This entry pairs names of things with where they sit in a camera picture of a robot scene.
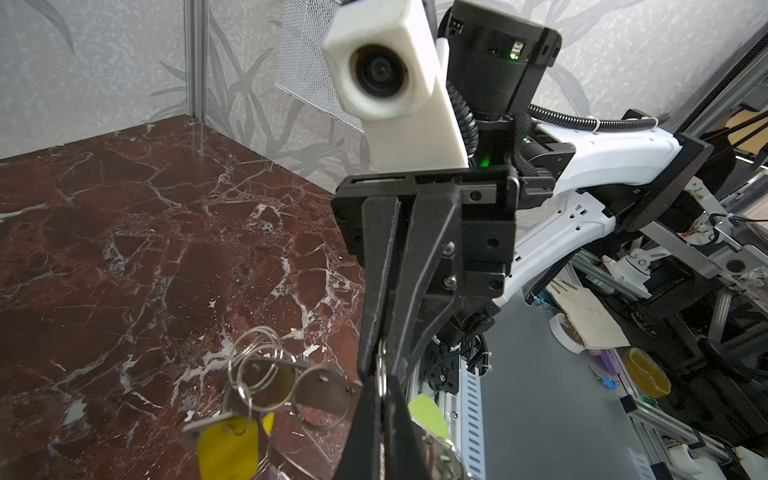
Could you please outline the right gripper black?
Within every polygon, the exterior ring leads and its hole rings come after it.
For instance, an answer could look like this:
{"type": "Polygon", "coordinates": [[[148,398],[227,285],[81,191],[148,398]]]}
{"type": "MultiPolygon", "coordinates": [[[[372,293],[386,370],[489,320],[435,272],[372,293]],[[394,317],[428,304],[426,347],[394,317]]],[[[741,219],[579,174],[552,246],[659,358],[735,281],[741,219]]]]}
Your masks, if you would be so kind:
{"type": "Polygon", "coordinates": [[[348,252],[365,268],[357,359],[375,371],[388,295],[391,375],[408,377],[458,296],[499,297],[514,260],[519,182],[511,168],[349,176],[331,201],[348,252]]]}

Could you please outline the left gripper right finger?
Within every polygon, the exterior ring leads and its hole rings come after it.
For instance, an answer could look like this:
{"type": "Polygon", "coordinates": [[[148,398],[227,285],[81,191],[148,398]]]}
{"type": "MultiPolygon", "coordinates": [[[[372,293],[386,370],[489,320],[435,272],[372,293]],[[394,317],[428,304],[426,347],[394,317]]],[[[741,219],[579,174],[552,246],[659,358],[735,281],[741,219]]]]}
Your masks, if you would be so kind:
{"type": "Polygon", "coordinates": [[[387,480],[430,479],[420,438],[394,375],[387,375],[383,396],[384,476],[387,480]]]}

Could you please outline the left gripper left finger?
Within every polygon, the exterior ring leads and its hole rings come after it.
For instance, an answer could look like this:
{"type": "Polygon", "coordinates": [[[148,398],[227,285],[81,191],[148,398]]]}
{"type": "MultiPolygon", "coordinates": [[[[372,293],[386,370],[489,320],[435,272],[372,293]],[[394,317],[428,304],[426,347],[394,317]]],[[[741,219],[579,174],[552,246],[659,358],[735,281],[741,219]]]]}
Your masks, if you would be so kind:
{"type": "Polygon", "coordinates": [[[347,442],[333,479],[379,479],[381,435],[381,397],[377,380],[372,376],[363,383],[347,442]]]}

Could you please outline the large metal key ring plate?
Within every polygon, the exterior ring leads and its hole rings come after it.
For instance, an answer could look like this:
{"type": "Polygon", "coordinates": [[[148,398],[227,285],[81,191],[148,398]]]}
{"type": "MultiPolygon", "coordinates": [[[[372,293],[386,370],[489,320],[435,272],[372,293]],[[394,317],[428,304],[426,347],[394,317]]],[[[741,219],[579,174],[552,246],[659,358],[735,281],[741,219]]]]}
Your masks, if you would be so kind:
{"type": "MultiPolygon", "coordinates": [[[[378,348],[375,371],[381,397],[382,435],[380,448],[380,478],[384,476],[383,396],[387,375],[386,350],[378,348]]],[[[233,417],[255,419],[281,409],[291,411],[304,429],[319,434],[339,426],[351,428],[363,383],[350,380],[330,364],[306,365],[285,349],[277,333],[268,327],[254,327],[235,342],[227,360],[227,386],[217,413],[185,426],[182,442],[195,452],[201,433],[214,423],[233,417]]],[[[421,440],[430,479],[468,479],[465,466],[454,442],[437,438],[411,418],[421,440]]],[[[253,479],[313,479],[315,473],[293,455],[282,451],[273,437],[273,429],[265,447],[265,456],[253,479]]]]}

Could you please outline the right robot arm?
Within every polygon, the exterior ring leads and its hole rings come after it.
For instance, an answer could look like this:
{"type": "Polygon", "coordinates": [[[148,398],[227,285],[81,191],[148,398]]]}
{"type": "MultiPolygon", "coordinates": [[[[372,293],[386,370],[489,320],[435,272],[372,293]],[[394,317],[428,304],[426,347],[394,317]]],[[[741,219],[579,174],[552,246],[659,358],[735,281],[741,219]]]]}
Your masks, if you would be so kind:
{"type": "Polygon", "coordinates": [[[408,380],[431,340],[471,335],[481,307],[655,221],[710,155],[660,117],[534,105],[561,46],[556,30],[483,1],[455,2],[438,27],[420,1],[335,13],[323,55],[374,167],[331,203],[366,276],[361,379],[408,380]]]}

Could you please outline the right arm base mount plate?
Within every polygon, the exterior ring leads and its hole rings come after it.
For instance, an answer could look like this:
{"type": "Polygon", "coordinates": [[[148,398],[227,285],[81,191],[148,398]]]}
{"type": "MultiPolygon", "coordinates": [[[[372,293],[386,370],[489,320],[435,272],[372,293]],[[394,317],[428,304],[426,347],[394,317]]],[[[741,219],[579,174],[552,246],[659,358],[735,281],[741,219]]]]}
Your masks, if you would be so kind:
{"type": "Polygon", "coordinates": [[[459,392],[460,371],[483,376],[491,371],[491,352],[485,335],[476,334],[449,347],[434,337],[427,346],[421,363],[421,378],[437,401],[441,393],[456,395],[459,392]]]}

